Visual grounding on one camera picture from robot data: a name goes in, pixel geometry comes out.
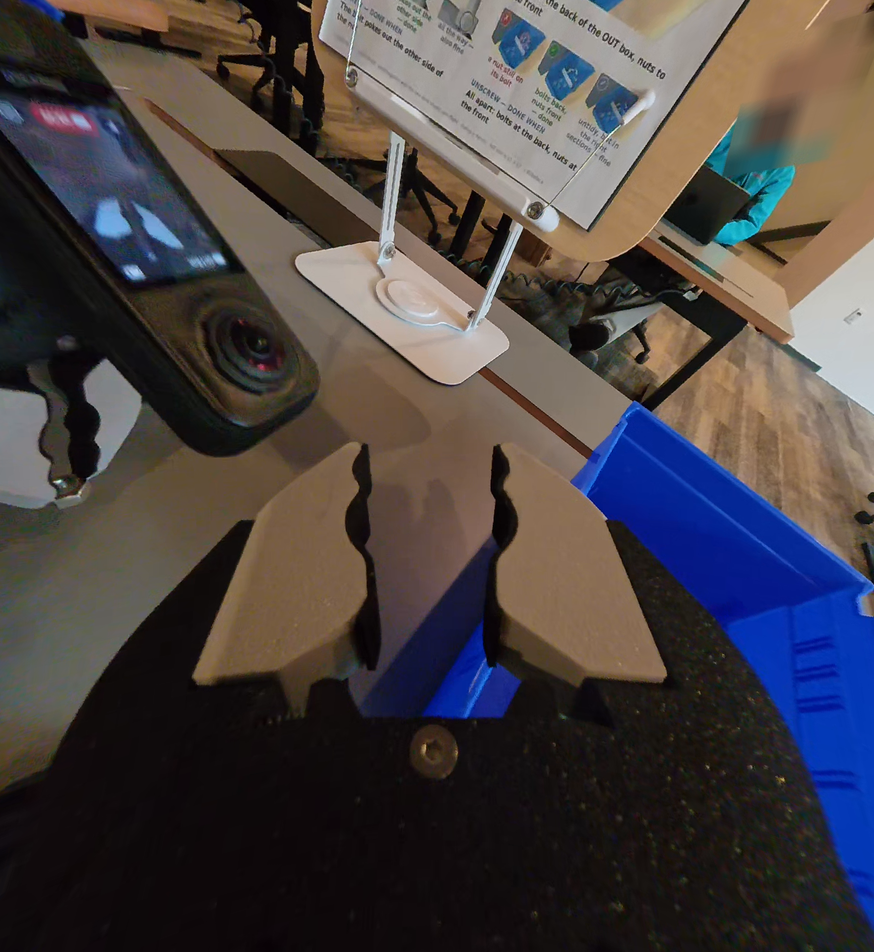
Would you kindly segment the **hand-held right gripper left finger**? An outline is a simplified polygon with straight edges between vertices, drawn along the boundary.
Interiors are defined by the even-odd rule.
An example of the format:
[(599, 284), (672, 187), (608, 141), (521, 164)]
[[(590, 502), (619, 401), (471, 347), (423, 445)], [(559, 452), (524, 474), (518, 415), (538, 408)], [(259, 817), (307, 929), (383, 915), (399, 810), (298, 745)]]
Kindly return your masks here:
[(376, 669), (381, 616), (369, 553), (371, 454), (348, 443), (256, 515), (192, 673), (199, 686), (270, 680), (288, 708), (313, 684)]

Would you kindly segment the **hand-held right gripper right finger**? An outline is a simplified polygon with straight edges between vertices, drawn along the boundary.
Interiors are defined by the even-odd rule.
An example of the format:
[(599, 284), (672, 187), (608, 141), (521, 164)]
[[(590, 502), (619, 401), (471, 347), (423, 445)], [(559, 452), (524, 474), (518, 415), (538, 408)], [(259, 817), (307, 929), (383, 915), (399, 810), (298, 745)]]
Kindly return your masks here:
[(488, 664), (570, 689), (662, 684), (666, 665), (598, 507), (514, 443), (493, 447), (491, 495)]

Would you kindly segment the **blue plastic bin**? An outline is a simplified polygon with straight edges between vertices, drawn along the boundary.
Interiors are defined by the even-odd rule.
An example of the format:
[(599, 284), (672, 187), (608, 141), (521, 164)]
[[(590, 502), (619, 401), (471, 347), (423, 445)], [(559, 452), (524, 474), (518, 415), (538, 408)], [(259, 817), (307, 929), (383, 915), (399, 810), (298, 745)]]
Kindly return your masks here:
[(461, 747), (407, 778), (355, 950), (874, 950), (874, 619), (851, 566), (627, 410), (573, 480), (610, 520), (669, 669), (515, 720), (484, 662), (485, 542), (420, 620), (385, 618), (372, 716)]

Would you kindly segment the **grey office chair base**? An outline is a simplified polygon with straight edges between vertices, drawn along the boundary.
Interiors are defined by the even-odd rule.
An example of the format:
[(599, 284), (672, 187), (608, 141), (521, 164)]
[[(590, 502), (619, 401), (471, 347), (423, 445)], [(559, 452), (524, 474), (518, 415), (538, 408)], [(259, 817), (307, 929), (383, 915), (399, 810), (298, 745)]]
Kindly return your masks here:
[(658, 313), (661, 306), (660, 302), (653, 301), (584, 316), (579, 323), (567, 329), (569, 353), (576, 358), (586, 353), (595, 353), (631, 332), (642, 346), (634, 361), (638, 364), (646, 363), (650, 353), (646, 339), (647, 322)]

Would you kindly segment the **wooden board document stand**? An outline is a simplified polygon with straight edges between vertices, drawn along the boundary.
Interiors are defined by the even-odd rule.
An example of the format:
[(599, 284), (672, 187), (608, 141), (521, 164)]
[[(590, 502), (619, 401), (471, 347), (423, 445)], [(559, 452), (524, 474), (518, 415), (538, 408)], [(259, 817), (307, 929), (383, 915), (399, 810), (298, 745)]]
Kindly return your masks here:
[[(319, 33), (318, 39), (328, 48)], [(305, 254), (298, 259), (297, 268), (432, 381), (459, 385), (508, 348), (508, 339), (488, 321), (488, 313), (524, 227), (547, 235), (573, 222), (562, 220), (554, 208), (545, 207), (541, 201), (528, 201), (524, 191), (488, 160), (427, 122), (372, 79), (362, 78), (346, 60), (344, 80), (357, 103), (388, 128), (389, 160), (379, 236), (376, 242)], [(397, 248), (395, 218), (407, 143), (440, 160), (510, 219), (501, 258), (491, 269), (478, 305), (465, 303)]]

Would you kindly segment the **wood-edged office desk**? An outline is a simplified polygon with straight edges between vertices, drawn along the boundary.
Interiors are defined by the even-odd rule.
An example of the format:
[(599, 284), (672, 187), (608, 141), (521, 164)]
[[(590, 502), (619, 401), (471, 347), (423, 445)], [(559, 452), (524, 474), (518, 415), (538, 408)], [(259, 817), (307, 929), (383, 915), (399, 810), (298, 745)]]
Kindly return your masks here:
[(702, 331), (707, 340), (641, 399), (647, 411), (656, 411), (745, 327), (784, 346), (794, 337), (785, 290), (748, 264), (735, 247), (699, 244), (661, 220), (638, 244), (607, 263), (645, 291), (661, 288), (664, 271), (672, 271), (696, 291), (693, 298), (681, 291), (663, 295), (665, 306)]

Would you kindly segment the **black laptop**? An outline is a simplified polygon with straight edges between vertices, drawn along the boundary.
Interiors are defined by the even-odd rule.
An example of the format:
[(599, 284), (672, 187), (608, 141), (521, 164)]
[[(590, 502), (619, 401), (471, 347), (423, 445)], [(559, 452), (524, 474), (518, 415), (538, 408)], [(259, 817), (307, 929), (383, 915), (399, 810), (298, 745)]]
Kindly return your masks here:
[(751, 195), (708, 165), (702, 165), (662, 220), (697, 244), (710, 244), (747, 206)]

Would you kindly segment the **printed instruction sheet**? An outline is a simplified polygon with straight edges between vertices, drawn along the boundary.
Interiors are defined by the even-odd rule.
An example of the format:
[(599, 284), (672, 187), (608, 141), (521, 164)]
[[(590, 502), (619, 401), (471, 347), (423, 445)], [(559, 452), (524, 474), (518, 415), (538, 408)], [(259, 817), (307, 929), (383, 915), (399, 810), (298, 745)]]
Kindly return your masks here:
[(588, 231), (747, 2), (326, 2), (320, 40)]

